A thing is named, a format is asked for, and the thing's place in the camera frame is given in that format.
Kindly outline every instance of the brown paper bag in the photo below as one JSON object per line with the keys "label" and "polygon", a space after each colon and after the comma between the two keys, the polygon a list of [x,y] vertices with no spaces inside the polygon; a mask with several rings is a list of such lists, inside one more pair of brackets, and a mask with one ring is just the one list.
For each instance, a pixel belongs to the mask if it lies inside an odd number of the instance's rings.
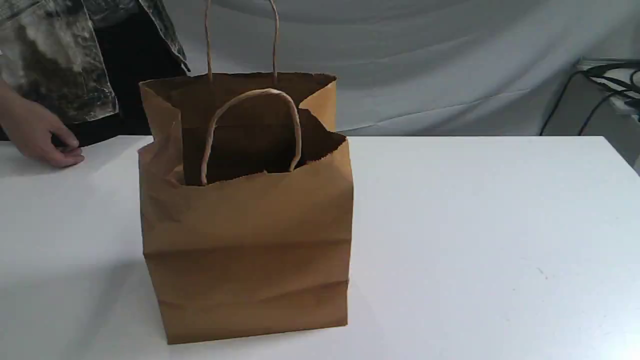
{"label": "brown paper bag", "polygon": [[330,131],[335,78],[274,66],[141,92],[144,256],[168,343],[346,325],[353,180]]}

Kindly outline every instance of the fingers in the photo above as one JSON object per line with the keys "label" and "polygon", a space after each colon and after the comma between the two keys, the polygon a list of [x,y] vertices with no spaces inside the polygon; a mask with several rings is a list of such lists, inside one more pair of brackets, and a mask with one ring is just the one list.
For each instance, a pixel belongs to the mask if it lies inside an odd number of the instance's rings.
{"label": "fingers", "polygon": [[54,167],[65,168],[81,163],[84,160],[82,149],[76,148],[68,152],[61,152],[49,143],[42,149],[40,159]]}
{"label": "fingers", "polygon": [[60,120],[58,120],[56,124],[53,124],[51,132],[58,135],[60,140],[67,144],[71,149],[75,149],[80,146],[80,142],[76,136]]}

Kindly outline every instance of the paper bag handle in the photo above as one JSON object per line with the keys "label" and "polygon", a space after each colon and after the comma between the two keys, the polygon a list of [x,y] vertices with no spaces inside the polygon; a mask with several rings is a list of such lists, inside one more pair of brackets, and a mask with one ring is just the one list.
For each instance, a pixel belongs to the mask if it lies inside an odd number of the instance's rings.
{"label": "paper bag handle", "polygon": [[[273,68],[273,84],[278,83],[278,71],[276,71],[276,46],[278,45],[278,29],[280,28],[280,18],[278,16],[278,10],[273,0],[269,0],[273,15],[275,17],[275,33],[273,35],[273,54],[271,55],[271,66]],[[207,38],[207,75],[209,76],[209,82],[213,83],[213,72],[211,70],[211,41],[209,40],[209,8],[211,7],[211,0],[207,0],[207,7],[204,11],[204,32]]]}
{"label": "paper bag handle", "polygon": [[287,101],[289,105],[289,110],[291,112],[291,118],[293,119],[293,131],[296,135],[296,154],[291,160],[291,165],[289,165],[289,171],[293,171],[296,168],[300,160],[300,156],[302,155],[302,132],[300,130],[300,118],[298,116],[298,107],[296,103],[293,102],[293,99],[285,92],[280,90],[266,88],[266,89],[258,89],[251,90],[245,92],[244,94],[238,95],[235,98],[227,101],[220,109],[216,111],[211,119],[211,123],[209,124],[209,129],[207,130],[207,142],[204,147],[204,155],[202,156],[202,163],[200,164],[200,180],[203,186],[208,185],[207,182],[207,164],[209,162],[209,156],[211,155],[211,146],[213,145],[213,132],[216,129],[216,123],[218,119],[225,113],[231,106],[241,102],[242,100],[248,99],[250,97],[260,96],[260,95],[278,95],[281,98]]}

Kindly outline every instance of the dark pants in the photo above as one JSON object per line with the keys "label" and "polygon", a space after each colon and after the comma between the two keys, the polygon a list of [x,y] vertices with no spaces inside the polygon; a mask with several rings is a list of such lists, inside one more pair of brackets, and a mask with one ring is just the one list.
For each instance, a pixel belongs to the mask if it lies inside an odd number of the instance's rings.
{"label": "dark pants", "polygon": [[[96,29],[95,36],[120,112],[67,126],[78,137],[80,146],[118,135],[149,135],[138,84],[151,79],[185,75],[179,59],[171,52],[144,10],[114,26]],[[1,131],[0,140],[6,140],[6,135]],[[54,139],[54,144],[62,146],[57,139]]]}

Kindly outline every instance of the hand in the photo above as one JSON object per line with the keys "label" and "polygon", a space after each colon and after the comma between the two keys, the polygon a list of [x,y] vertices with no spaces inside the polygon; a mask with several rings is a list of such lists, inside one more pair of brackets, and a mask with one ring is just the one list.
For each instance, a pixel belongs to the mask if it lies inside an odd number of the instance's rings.
{"label": "hand", "polygon": [[[0,113],[0,125],[23,155],[59,168],[84,160],[76,136],[42,105],[16,95],[0,107],[4,110]],[[52,134],[67,146],[64,149],[53,146]]]}

